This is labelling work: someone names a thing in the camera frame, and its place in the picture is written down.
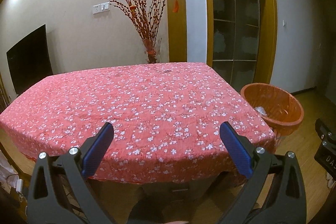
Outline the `long clear plastic bag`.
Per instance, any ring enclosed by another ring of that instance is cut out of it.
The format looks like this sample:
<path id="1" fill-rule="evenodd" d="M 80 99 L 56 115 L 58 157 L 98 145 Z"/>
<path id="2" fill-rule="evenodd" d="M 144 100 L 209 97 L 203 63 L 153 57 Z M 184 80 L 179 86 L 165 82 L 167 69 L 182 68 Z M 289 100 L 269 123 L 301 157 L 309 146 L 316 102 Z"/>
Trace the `long clear plastic bag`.
<path id="1" fill-rule="evenodd" d="M 257 106 L 254 108 L 258 113 L 260 113 L 263 116 L 268 116 L 268 114 L 266 113 L 266 110 L 262 107 L 262 106 Z"/>

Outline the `orange lined waste basket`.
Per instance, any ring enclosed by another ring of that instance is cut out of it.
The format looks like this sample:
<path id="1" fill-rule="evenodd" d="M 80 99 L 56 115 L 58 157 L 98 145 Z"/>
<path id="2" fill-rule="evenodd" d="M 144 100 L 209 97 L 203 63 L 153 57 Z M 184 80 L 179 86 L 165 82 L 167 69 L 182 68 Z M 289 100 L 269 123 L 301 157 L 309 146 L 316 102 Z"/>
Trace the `orange lined waste basket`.
<path id="1" fill-rule="evenodd" d="M 265 83 L 245 85 L 240 95 L 253 107 L 262 107 L 262 118 L 279 136 L 289 136 L 302 124 L 304 110 L 287 91 Z"/>

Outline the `red floral tablecloth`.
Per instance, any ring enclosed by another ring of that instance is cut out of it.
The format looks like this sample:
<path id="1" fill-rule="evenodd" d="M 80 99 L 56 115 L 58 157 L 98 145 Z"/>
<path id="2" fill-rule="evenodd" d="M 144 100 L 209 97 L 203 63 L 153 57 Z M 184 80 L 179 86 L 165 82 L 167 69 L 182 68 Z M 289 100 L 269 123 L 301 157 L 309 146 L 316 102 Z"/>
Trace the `red floral tablecloth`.
<path id="1" fill-rule="evenodd" d="M 49 76 L 1 114 L 1 128 L 30 159 L 61 155 L 112 124 L 94 178 L 187 182 L 231 171 L 219 129 L 229 122 L 272 152 L 276 136 L 242 96 L 204 63 L 98 68 Z"/>

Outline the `black television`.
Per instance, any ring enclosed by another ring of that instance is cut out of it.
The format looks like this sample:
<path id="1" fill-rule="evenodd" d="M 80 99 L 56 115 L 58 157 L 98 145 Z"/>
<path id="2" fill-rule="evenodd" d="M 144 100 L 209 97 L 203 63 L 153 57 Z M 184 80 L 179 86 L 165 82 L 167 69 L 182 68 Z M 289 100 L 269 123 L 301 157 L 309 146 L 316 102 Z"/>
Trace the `black television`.
<path id="1" fill-rule="evenodd" d="M 52 76 L 46 25 L 42 25 L 6 52 L 11 80 L 17 95 Z"/>

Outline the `glass vase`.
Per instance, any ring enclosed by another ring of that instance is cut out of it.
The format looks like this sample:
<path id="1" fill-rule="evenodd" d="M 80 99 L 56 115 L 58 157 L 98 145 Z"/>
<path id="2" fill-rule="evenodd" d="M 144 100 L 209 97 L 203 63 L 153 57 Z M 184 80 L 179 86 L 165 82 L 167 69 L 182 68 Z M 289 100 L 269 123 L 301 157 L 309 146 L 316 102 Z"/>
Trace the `glass vase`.
<path id="1" fill-rule="evenodd" d="M 143 39 L 142 43 L 145 47 L 145 53 L 147 55 L 147 63 L 155 64 L 159 63 L 160 59 L 160 50 L 161 50 L 161 41 L 162 38 L 154 40 Z"/>

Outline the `glass sliding door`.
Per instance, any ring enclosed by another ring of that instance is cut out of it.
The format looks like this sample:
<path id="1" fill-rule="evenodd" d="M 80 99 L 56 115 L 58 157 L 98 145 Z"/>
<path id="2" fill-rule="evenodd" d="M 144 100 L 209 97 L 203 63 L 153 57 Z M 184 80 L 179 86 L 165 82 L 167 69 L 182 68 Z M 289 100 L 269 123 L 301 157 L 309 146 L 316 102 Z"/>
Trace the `glass sliding door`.
<path id="1" fill-rule="evenodd" d="M 213 69 L 236 91 L 253 82 L 259 50 L 259 0 L 213 0 Z"/>

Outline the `red branch bouquet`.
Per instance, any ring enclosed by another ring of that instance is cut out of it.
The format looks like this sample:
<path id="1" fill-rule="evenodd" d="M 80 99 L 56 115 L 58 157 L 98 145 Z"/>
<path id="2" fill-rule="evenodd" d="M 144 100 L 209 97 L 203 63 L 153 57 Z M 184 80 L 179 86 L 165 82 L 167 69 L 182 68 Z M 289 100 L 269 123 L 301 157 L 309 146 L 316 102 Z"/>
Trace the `red branch bouquet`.
<path id="1" fill-rule="evenodd" d="M 133 23 L 142 39 L 155 40 L 167 0 L 110 0 Z"/>

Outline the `wooden door frame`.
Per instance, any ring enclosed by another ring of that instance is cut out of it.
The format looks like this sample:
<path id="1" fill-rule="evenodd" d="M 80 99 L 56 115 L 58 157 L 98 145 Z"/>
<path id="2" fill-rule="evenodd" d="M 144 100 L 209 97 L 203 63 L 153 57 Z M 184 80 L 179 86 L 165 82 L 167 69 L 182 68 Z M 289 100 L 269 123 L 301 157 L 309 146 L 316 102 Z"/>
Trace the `wooden door frame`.
<path id="1" fill-rule="evenodd" d="M 213 0 L 207 4 L 207 55 L 206 64 L 213 65 L 214 49 L 214 9 Z M 261 0 L 260 8 L 260 43 L 256 61 L 255 83 L 270 83 L 277 44 L 277 0 Z"/>

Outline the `white wall socket plate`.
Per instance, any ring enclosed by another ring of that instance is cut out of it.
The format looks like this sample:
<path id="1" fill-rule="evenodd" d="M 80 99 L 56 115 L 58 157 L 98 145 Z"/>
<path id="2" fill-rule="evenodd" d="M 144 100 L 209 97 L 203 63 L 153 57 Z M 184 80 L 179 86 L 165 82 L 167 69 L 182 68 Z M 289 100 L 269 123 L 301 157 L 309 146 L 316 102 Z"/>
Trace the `white wall socket plate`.
<path id="1" fill-rule="evenodd" d="M 101 4 L 98 4 L 98 5 L 94 5 L 92 7 L 92 14 L 95 15 L 95 14 L 99 14 L 99 13 L 102 13 L 102 12 L 107 12 L 110 10 L 110 3 L 109 2 L 105 2 L 105 3 L 101 3 Z"/>

